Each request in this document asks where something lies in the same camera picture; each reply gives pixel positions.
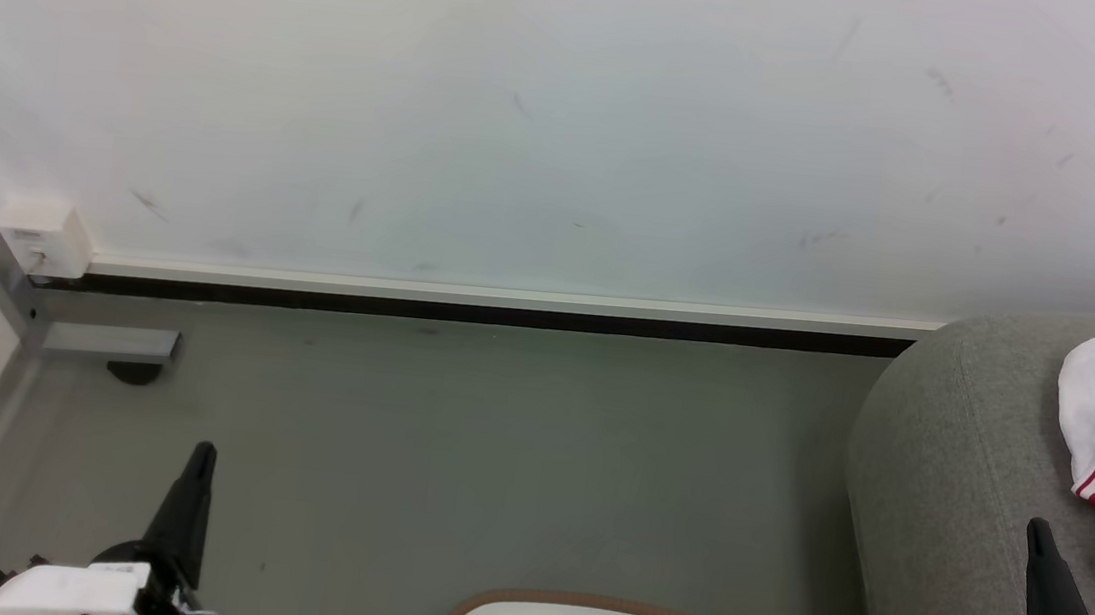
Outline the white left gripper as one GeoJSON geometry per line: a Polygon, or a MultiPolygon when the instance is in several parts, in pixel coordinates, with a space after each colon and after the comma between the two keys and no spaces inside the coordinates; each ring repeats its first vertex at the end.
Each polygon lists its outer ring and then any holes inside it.
{"type": "Polygon", "coordinates": [[[0,570],[0,615],[220,615],[201,607],[195,594],[216,448],[196,443],[142,542],[117,544],[82,568],[41,562],[21,572],[0,570]]]}

